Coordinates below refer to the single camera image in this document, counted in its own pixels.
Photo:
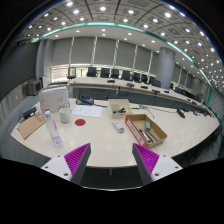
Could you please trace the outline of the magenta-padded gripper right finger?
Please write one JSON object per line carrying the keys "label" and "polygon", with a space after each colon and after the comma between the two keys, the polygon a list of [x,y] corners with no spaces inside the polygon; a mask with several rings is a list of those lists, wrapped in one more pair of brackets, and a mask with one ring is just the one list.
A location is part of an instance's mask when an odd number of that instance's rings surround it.
{"label": "magenta-padded gripper right finger", "polygon": [[136,160],[144,185],[152,183],[182,169],[182,167],[169,156],[158,155],[136,143],[133,144],[132,154]]}

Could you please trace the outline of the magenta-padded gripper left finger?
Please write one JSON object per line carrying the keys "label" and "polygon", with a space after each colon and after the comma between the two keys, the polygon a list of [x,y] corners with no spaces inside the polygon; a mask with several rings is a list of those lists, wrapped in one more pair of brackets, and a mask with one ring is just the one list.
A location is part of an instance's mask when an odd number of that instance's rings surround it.
{"label": "magenta-padded gripper left finger", "polygon": [[90,154],[91,144],[87,143],[66,155],[55,156],[43,165],[42,169],[79,185]]}

